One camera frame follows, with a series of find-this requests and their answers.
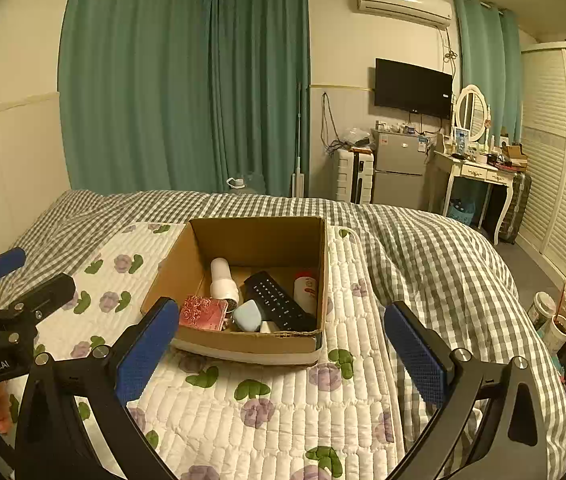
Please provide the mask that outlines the pink patterned box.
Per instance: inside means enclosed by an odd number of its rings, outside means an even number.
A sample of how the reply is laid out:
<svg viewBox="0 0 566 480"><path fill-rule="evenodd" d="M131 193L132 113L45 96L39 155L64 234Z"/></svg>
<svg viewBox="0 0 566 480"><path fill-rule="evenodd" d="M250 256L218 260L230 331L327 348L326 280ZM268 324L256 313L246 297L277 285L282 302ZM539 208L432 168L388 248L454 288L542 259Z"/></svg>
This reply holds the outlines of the pink patterned box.
<svg viewBox="0 0 566 480"><path fill-rule="evenodd" d="M228 307L228 301L225 299L189 296L180 308L179 325L195 330L218 332L223 330Z"/></svg>

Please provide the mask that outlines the white cylindrical device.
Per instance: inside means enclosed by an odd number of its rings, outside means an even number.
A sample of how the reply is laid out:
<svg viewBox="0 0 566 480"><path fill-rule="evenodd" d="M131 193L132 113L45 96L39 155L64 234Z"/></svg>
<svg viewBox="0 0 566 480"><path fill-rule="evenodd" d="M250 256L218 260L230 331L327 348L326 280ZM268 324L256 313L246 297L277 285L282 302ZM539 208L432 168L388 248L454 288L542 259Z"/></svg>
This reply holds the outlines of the white cylindrical device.
<svg viewBox="0 0 566 480"><path fill-rule="evenodd" d="M215 258L210 263L210 296L213 299L225 300L231 307L240 302L239 287L233 280L230 266L225 258Z"/></svg>

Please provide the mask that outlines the black remote control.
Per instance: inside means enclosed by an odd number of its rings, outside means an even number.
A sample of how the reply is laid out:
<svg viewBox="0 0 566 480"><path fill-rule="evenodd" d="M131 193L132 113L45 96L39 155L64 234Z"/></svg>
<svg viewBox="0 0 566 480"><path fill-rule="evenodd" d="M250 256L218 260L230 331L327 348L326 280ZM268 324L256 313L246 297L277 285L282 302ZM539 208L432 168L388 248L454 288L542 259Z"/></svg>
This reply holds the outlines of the black remote control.
<svg viewBox="0 0 566 480"><path fill-rule="evenodd" d="M315 317L306 313L266 271L251 274L244 282L249 299L254 299L268 321L285 332L313 332Z"/></svg>

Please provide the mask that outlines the white bottle red cap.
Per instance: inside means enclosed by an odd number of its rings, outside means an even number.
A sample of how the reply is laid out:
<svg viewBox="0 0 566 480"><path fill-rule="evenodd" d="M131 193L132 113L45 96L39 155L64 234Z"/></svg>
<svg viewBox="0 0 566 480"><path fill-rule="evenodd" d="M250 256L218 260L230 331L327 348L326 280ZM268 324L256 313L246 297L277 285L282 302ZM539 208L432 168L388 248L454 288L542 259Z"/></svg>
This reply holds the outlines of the white bottle red cap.
<svg viewBox="0 0 566 480"><path fill-rule="evenodd" d="M318 282L310 271L301 271L295 276L293 284L294 301L309 315L317 314Z"/></svg>

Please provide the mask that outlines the white rectangular box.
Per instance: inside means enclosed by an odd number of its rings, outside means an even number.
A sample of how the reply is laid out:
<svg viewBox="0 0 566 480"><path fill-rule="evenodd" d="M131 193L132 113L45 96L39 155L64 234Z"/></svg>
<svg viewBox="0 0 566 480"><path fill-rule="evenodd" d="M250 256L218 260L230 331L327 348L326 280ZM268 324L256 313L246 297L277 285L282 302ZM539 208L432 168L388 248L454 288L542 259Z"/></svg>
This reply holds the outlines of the white rectangular box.
<svg viewBox="0 0 566 480"><path fill-rule="evenodd" d="M277 324L275 324L272 321L262 321L260 324L260 330L259 332L262 334L272 334L272 333L277 333L280 329L277 327Z"/></svg>

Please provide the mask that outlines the white floral quilt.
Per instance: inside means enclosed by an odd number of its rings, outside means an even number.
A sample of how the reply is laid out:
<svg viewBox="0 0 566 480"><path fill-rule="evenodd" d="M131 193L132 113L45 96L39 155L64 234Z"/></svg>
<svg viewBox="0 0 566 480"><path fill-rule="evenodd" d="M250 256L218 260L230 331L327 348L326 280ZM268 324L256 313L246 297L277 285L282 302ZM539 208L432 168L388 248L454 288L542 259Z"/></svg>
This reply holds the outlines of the white floral quilt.
<svg viewBox="0 0 566 480"><path fill-rule="evenodd" d="M76 271L72 300L38 327L37 352L83 358L137 323L180 234L134 223ZM327 311L309 367L219 361L169 349L129 410L182 479L383 479L405 447L398 393L359 236L327 232Z"/></svg>

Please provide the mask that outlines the light blue earbuds case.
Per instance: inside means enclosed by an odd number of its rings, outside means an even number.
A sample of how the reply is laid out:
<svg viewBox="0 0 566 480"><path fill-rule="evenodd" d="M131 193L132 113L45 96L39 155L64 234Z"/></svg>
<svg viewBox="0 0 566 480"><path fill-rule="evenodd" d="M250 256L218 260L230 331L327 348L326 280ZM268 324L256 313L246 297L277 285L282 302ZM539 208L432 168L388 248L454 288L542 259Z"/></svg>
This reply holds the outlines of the light blue earbuds case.
<svg viewBox="0 0 566 480"><path fill-rule="evenodd" d="M258 304L254 299L245 301L233 311L234 324L239 327L242 332L256 333L259 332L262 323L262 315Z"/></svg>

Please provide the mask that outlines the brown cardboard box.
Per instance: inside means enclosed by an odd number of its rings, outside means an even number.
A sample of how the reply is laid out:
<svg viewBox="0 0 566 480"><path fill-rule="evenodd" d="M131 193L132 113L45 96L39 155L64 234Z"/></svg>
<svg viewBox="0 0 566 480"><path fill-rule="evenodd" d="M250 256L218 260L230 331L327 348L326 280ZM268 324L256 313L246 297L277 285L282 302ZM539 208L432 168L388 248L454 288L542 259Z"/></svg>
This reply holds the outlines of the brown cardboard box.
<svg viewBox="0 0 566 480"><path fill-rule="evenodd" d="M179 306L190 297L256 301L271 333L236 327L203 330L181 312L172 326L181 350L259 365L306 366L326 345L327 233L319 217L193 219L184 226L154 278L141 311L161 297Z"/></svg>

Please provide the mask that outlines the grey checkered duvet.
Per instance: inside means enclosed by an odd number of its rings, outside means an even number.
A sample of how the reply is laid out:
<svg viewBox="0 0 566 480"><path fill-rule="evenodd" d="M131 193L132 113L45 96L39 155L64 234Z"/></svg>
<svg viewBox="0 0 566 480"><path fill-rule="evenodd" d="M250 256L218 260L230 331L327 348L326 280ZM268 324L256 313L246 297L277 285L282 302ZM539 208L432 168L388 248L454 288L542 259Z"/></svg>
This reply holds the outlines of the grey checkered duvet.
<svg viewBox="0 0 566 480"><path fill-rule="evenodd" d="M76 271L113 235L134 223L176 224L197 218L321 217L355 232L382 320L395 300L453 348L505 363L523 356L538 385L546 431L548 476L566 472L566 394L548 350L520 304L514 278L500 255L460 223L393 206L356 206L321 198L152 191L63 194L15 240L25 266L0 280L0 308L61 272ZM426 427L432 408L415 389L385 338L405 452Z"/></svg>

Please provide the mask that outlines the dark green suitcase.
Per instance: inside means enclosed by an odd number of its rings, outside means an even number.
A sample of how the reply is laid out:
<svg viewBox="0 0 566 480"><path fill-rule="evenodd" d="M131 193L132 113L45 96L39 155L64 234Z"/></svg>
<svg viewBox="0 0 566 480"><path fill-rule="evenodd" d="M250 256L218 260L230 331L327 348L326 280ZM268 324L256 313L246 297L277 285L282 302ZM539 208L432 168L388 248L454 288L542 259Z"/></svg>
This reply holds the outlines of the dark green suitcase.
<svg viewBox="0 0 566 480"><path fill-rule="evenodd" d="M526 211L532 187L532 179L524 172L518 172L513 179L513 195L510 206L499 229L499 239L514 244Z"/></svg>

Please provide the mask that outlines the white dressing table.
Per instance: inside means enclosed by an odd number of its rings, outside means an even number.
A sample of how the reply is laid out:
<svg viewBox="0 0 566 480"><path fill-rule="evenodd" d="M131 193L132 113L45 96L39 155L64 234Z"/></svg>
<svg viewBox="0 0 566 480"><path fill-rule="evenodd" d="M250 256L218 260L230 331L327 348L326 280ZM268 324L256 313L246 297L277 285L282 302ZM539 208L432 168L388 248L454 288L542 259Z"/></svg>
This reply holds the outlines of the white dressing table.
<svg viewBox="0 0 566 480"><path fill-rule="evenodd" d="M514 172L499 169L488 164L477 164L477 162L457 159L438 151L432 154L430 162L432 163L432 168L434 168L434 173L429 185L427 210L442 214L443 217L446 217L448 214L453 185L456 179L481 182L488 186L486 198L484 203L482 203L478 228L482 227L493 188L495 186L505 188L504 204L498 220L496 220L493 233L492 245L494 247L498 246L500 229L514 196Z"/></svg>

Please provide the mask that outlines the silver mini fridge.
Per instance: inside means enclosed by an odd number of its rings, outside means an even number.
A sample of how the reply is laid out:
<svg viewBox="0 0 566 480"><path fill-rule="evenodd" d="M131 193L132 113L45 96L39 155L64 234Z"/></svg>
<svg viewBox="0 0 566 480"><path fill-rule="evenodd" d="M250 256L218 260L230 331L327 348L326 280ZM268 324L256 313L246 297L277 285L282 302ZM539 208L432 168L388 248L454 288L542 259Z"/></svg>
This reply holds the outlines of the silver mini fridge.
<svg viewBox="0 0 566 480"><path fill-rule="evenodd" d="M376 133L372 203L420 209L424 205L428 142L419 136Z"/></svg>

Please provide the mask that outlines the white oval vanity mirror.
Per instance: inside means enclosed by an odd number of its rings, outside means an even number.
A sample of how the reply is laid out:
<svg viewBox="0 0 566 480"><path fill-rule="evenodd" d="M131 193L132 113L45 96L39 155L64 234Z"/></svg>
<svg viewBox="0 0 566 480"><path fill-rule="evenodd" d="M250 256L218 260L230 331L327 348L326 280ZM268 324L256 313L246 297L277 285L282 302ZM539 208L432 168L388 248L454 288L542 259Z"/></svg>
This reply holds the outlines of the white oval vanity mirror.
<svg viewBox="0 0 566 480"><path fill-rule="evenodd" d="M453 127L466 130L469 142L482 142L487 139L490 126L491 108L484 93L476 84L468 84L455 100Z"/></svg>

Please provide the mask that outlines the green window curtain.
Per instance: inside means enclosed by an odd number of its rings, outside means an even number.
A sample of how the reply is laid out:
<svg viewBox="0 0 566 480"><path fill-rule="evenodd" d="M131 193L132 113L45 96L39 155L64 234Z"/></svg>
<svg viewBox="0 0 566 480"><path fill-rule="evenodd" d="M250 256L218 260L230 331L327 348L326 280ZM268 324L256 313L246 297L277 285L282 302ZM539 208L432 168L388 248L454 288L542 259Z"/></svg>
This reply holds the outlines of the green window curtain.
<svg viewBox="0 0 566 480"><path fill-rule="evenodd" d="M475 84L491 108L492 136L522 136L522 48L517 15L481 0L453 0L463 86Z"/></svg>

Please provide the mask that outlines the white air conditioner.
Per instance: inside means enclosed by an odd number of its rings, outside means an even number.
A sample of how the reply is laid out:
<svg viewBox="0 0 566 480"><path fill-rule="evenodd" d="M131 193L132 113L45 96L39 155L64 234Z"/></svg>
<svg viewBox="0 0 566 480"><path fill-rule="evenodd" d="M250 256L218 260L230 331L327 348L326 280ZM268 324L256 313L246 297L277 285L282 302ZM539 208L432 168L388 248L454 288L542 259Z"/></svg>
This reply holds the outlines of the white air conditioner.
<svg viewBox="0 0 566 480"><path fill-rule="evenodd" d="M451 4L443 0L357 0L361 12L388 15L405 21L447 28L452 22Z"/></svg>

